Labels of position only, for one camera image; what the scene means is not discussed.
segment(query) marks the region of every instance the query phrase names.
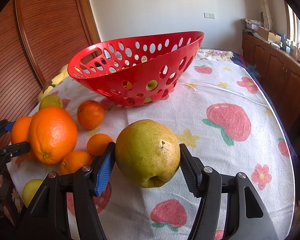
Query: table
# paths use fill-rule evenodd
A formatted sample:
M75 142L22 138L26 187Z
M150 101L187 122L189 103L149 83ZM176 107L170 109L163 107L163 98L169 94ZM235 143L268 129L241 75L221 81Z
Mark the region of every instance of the table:
M76 150L85 151L87 141L96 133L106 133L115 140L128 124L152 119L170 127L204 165L232 176L239 171L246 173L268 209L279 239L284 239L290 230L295 197L289 150L263 93L230 57L231 52L198 50L174 91L146 106L114 105L71 77L50 93L60 96L77 123ZM82 128L76 118L77 107L89 99L106 109L103 123L94 130ZM44 179L59 169L58 165L22 162L17 157L7 166L20 195L26 182ZM160 188L134 186L116 165L109 181L106 191L95 198L109 240L187 239L199 199L189 193L180 169ZM71 194L67 200L72 238L79 239ZM216 239L221 238L225 216L224 195Z

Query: white wall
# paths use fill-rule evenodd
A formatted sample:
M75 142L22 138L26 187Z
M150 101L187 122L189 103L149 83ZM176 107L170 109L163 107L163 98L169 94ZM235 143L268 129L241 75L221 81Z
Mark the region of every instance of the white wall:
M199 30L202 48L239 51L241 18L260 20L260 0L90 0L102 41ZM204 12L215 19L204 18Z
M287 35L287 15L284 0L269 0L275 31Z

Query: small orange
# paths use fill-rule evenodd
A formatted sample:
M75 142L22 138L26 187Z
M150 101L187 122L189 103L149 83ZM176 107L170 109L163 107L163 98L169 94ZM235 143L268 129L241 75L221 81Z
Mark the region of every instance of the small orange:
M90 165L93 158L83 151L70 152L60 163L60 175L75 173L84 165Z
M45 164L60 163L74 150L78 130L71 115L61 107L47 106L34 114L29 142L36 158Z
M92 136L87 143L87 152L92 156L103 155L109 142L113 142L112 138L104 133L97 133Z
M29 142L28 132L31 120L32 116L23 116L14 123L10 136L11 144ZM35 160L35 156L31 150L28 153L20 155L20 158L27 161Z
M78 122L85 129L95 129L105 117L105 111L102 106L93 100L83 102L77 111Z

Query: curtain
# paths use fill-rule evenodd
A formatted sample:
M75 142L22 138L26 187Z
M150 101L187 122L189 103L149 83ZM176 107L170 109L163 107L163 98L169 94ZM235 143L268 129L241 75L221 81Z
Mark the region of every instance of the curtain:
M264 19L264 28L270 29L274 32L274 23L273 17L269 5L269 0L261 0L262 2L262 12L263 12L263 19Z

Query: window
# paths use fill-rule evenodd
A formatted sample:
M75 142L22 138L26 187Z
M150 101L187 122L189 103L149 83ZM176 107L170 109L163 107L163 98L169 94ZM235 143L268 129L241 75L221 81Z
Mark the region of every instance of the window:
M300 21L286 2L285 6L287 13L287 38L298 44L300 43Z

